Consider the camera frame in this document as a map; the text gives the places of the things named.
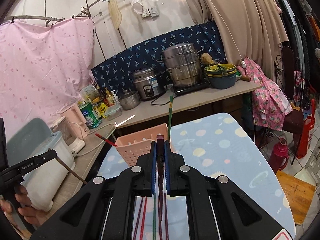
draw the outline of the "power outlet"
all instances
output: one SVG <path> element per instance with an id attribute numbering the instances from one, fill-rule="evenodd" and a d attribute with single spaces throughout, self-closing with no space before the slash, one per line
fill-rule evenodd
<path id="1" fill-rule="evenodd" d="M 143 10 L 141 16 L 142 16 L 142 18 L 146 18 L 146 17 L 150 16 L 149 10 L 148 9 Z"/>
<path id="2" fill-rule="evenodd" d="M 150 7 L 148 10 L 152 18 L 156 18 L 159 16 L 158 10 L 156 8 Z"/>

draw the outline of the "utensil basket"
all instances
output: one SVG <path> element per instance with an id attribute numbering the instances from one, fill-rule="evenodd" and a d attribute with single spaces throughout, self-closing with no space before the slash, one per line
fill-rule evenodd
<path id="1" fill-rule="evenodd" d="M 129 166 L 137 163 L 139 156 L 149 153 L 151 142 L 156 141 L 157 135 L 162 134 L 164 140 L 168 139 L 168 127 L 163 123 L 155 127 L 151 127 L 142 131 L 134 132 L 121 136 L 117 139 L 117 151 Z M 172 142 L 170 142 L 171 151 L 175 152 Z"/>

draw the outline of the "pot handle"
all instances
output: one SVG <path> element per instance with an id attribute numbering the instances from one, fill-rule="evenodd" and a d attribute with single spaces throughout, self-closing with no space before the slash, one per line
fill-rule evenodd
<path id="1" fill-rule="evenodd" d="M 289 160 L 289 155 L 285 156 L 286 160 L 284 162 L 284 164 L 279 168 L 279 171 L 282 171 L 288 164 L 288 160 Z"/>
<path id="2" fill-rule="evenodd" d="M 180 72 L 182 73 L 182 70 L 181 68 L 177 68 L 177 67 L 171 67 L 171 68 L 167 68 L 166 71 L 171 71 L 172 69 L 179 69 Z"/>

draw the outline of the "dark blue fabric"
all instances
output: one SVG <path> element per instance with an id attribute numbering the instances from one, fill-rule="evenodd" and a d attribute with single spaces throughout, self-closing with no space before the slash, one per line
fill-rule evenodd
<path id="1" fill-rule="evenodd" d="M 100 87 L 109 90 L 134 89 L 135 70 L 157 67 L 164 72 L 165 67 L 157 59 L 161 52 L 178 43 L 190 42 L 197 50 L 209 53 L 213 59 L 226 63 L 226 55 L 220 33 L 215 22 L 209 22 L 165 33 L 128 48 L 102 62 L 92 69 L 93 76 Z"/>

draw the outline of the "green can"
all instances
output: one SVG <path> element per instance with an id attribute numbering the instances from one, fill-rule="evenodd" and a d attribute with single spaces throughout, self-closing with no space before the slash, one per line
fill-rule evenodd
<path id="1" fill-rule="evenodd" d="M 84 104 L 83 106 L 80 106 L 79 109 L 86 119 L 87 122 L 85 124 L 89 129 L 94 129 L 99 126 L 101 121 L 93 110 L 90 102 Z"/>

